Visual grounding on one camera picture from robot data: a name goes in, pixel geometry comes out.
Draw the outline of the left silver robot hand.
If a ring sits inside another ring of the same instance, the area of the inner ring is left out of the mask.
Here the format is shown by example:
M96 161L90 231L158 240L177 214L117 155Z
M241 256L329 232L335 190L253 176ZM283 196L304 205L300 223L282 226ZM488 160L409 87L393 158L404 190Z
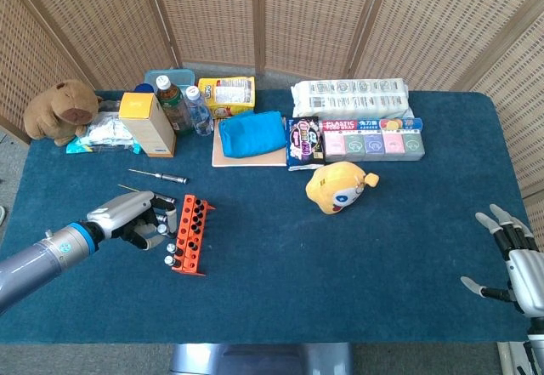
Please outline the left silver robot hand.
M152 191L134 191L117 196L87 214L81 225L94 244L121 238L137 249L150 250L178 228L175 205Z

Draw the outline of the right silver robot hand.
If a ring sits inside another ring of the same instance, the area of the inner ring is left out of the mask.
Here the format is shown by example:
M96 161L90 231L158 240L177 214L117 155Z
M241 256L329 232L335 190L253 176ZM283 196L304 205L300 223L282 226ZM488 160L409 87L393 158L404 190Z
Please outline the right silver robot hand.
M497 289L478 284L462 276L462 284L481 298L493 298L516 305L524 316L543 317L543 252L536 245L530 228L496 204L490 205L491 216L477 212L475 218L493 236L505 262L509 287Z

